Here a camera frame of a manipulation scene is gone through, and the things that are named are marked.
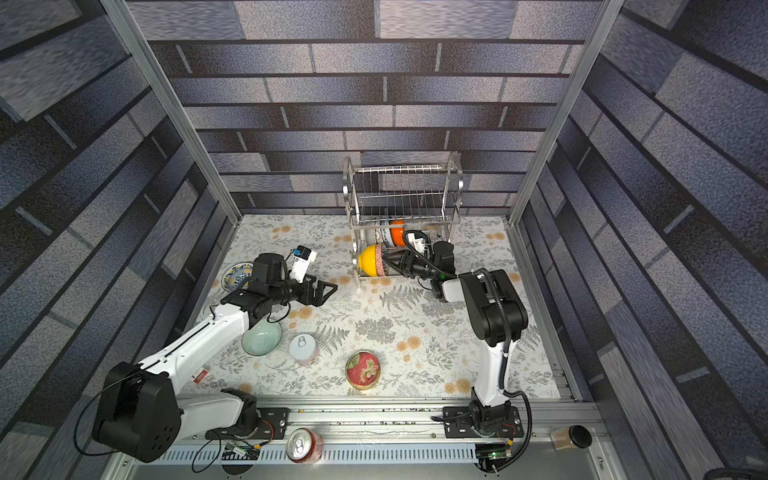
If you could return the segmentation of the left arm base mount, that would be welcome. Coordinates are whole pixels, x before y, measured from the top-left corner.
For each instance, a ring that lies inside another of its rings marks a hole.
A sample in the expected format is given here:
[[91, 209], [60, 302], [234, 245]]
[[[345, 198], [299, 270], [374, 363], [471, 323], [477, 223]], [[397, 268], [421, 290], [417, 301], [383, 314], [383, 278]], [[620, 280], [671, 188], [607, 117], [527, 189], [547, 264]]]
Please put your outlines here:
[[288, 424], [290, 409], [260, 408], [242, 413], [230, 427], [215, 428], [205, 433], [206, 440], [282, 440]]

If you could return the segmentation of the black white leaf bowl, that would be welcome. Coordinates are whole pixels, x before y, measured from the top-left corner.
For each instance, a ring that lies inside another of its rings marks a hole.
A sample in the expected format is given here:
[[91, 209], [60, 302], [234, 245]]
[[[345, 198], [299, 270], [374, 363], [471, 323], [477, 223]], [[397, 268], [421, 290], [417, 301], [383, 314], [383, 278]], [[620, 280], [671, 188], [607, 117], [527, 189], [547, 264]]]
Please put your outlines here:
[[385, 262], [383, 260], [384, 246], [382, 244], [375, 245], [375, 269], [378, 277], [385, 277], [387, 275]]

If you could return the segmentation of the blue yellow patterned plate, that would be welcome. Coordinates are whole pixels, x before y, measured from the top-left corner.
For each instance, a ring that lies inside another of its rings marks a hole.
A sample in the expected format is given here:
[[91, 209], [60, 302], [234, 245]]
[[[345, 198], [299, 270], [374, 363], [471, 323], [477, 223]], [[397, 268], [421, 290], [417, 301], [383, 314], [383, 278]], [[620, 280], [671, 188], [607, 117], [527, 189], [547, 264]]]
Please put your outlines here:
[[227, 269], [221, 280], [221, 287], [227, 293], [246, 288], [252, 275], [252, 262], [239, 262]]

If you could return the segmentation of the yellow plastic bowl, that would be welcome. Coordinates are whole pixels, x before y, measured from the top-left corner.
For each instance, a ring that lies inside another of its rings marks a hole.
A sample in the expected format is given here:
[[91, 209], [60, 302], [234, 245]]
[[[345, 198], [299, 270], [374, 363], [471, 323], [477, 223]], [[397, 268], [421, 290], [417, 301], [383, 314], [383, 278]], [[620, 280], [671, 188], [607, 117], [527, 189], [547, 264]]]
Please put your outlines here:
[[359, 269], [368, 277], [378, 277], [375, 269], [375, 245], [365, 247], [358, 255]]

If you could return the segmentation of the blue white floral bowl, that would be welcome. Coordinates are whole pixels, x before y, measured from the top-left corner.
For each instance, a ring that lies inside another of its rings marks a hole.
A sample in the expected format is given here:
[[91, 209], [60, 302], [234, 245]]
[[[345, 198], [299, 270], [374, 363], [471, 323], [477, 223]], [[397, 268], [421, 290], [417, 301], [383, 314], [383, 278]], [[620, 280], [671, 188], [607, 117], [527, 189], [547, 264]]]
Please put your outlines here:
[[381, 226], [380, 227], [380, 235], [381, 235], [382, 243], [385, 246], [390, 247], [391, 246], [391, 236], [389, 234], [389, 229], [386, 226]]

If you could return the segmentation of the orange plastic bowl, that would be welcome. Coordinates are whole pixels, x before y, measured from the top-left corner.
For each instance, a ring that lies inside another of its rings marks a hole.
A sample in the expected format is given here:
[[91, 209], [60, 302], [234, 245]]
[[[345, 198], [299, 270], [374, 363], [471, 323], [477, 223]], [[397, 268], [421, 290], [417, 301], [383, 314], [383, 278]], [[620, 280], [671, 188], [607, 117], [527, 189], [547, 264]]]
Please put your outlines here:
[[390, 222], [390, 236], [392, 239], [392, 242], [397, 247], [404, 247], [405, 241], [404, 241], [404, 221], [403, 220], [392, 220]]

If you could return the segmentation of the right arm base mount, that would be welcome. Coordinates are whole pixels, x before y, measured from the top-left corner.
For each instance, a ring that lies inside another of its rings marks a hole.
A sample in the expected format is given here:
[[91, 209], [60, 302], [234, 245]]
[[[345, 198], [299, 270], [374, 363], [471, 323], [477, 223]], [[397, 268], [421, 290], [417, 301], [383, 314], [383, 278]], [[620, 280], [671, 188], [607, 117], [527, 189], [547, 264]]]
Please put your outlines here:
[[486, 422], [483, 428], [474, 421], [467, 406], [444, 406], [437, 419], [448, 439], [522, 439], [525, 436], [521, 415], [515, 406], [510, 406], [500, 421]]

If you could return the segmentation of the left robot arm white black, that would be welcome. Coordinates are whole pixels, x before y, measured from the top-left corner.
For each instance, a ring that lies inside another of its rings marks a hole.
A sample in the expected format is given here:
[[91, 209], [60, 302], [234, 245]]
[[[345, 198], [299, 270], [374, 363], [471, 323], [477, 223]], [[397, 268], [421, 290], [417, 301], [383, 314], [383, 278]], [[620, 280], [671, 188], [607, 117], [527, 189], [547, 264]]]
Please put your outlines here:
[[96, 397], [91, 437], [109, 452], [144, 463], [159, 459], [177, 440], [203, 433], [208, 439], [246, 440], [261, 426], [256, 398], [225, 388], [184, 396], [182, 390], [224, 347], [267, 321], [274, 307], [293, 302], [320, 307], [338, 287], [306, 272], [303, 261], [263, 253], [249, 279], [198, 325], [137, 363], [120, 362]]

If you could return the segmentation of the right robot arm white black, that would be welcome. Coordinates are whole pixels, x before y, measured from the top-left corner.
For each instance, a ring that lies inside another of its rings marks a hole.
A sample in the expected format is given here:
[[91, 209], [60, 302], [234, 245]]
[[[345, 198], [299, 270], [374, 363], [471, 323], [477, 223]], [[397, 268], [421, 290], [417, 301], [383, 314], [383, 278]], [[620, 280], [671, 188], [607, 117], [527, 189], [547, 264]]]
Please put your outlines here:
[[514, 399], [521, 399], [526, 414], [531, 414], [527, 394], [507, 388], [510, 356], [528, 328], [529, 318], [504, 270], [478, 268], [459, 273], [454, 245], [443, 240], [431, 242], [420, 230], [406, 230], [403, 247], [378, 253], [376, 264], [385, 273], [429, 281], [429, 290], [441, 302], [464, 304], [472, 331], [482, 343], [480, 371], [471, 387], [468, 412], [442, 417], [442, 422], [467, 418], [478, 433], [488, 435], [514, 424]]

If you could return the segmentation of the pale green ceramic bowl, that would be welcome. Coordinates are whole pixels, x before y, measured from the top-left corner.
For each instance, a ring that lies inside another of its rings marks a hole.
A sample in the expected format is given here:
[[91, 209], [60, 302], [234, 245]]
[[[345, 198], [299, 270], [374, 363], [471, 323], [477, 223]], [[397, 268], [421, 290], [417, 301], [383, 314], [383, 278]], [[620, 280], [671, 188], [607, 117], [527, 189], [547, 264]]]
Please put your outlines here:
[[277, 348], [281, 340], [281, 325], [262, 320], [242, 336], [241, 345], [247, 354], [260, 357]]

